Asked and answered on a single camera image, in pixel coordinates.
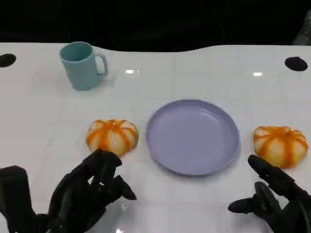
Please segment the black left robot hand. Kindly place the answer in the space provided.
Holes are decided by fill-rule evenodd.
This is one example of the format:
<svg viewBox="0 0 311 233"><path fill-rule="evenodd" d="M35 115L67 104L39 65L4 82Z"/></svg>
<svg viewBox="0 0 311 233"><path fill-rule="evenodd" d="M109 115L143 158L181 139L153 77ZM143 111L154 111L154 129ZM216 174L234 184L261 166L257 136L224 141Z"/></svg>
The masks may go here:
<svg viewBox="0 0 311 233"><path fill-rule="evenodd" d="M85 233L103 216L106 207L136 195L123 178L115 175L121 159L114 153L95 150L66 174L49 204L49 233Z"/></svg>

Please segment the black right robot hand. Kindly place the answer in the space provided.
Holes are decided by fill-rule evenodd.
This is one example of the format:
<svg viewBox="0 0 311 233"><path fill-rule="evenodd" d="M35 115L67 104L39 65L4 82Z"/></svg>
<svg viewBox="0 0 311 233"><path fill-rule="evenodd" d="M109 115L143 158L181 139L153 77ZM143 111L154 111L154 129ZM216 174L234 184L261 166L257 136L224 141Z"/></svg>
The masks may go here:
<svg viewBox="0 0 311 233"><path fill-rule="evenodd" d="M255 182L255 194L228 206L232 213L253 213L275 233L311 231L311 196L280 168L250 155L248 163L265 182Z"/></svg>

